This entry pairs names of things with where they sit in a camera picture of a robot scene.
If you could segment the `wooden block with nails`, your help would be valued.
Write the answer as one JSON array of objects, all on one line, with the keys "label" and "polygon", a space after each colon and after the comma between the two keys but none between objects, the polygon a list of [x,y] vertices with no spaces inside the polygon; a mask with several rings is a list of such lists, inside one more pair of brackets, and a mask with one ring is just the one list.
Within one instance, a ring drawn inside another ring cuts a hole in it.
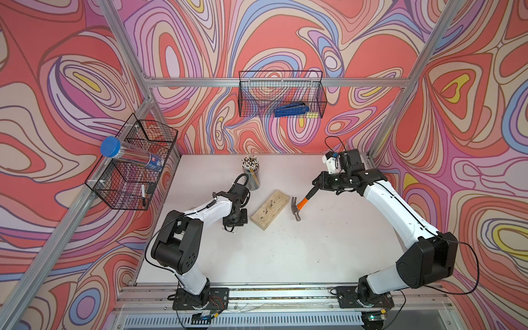
[{"label": "wooden block with nails", "polygon": [[290,204],[291,197],[276,190],[254,213],[250,220],[260,229],[266,230],[279,216],[282,210]]}]

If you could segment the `claw hammer orange black handle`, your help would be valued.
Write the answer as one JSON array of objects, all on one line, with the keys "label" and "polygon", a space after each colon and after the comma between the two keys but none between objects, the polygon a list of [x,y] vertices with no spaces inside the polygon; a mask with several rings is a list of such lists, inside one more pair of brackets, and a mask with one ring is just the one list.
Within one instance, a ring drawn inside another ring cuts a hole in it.
[{"label": "claw hammer orange black handle", "polygon": [[296,221],[301,221],[300,211],[318,191],[319,188],[314,186],[300,202],[297,201],[296,197],[291,198],[291,212],[294,215]]}]

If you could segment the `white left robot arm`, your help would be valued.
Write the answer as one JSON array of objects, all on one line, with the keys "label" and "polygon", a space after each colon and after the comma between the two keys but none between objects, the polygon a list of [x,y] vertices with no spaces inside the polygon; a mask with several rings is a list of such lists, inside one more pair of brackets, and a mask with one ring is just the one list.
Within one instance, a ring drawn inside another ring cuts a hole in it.
[{"label": "white left robot arm", "polygon": [[148,244],[151,256],[145,259],[174,274],[187,293],[202,295],[210,285],[196,266],[203,231],[217,221],[225,229],[247,224],[245,206],[249,199],[249,189],[235,184],[227,192],[213,193],[209,202],[195,209],[170,211]]}]

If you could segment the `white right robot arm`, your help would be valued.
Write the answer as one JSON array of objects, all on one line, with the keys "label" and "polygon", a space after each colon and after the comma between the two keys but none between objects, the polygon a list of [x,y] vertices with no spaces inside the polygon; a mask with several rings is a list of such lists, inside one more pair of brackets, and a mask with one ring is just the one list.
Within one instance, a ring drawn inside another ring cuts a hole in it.
[{"label": "white right robot arm", "polygon": [[386,269],[365,275],[356,287],[357,302],[372,307],[391,291],[417,289],[452,276],[459,242],[424,220],[397,193],[377,168],[368,169],[357,149],[322,157],[326,170],[306,196],[317,191],[354,192],[374,205],[399,237],[404,253]]}]

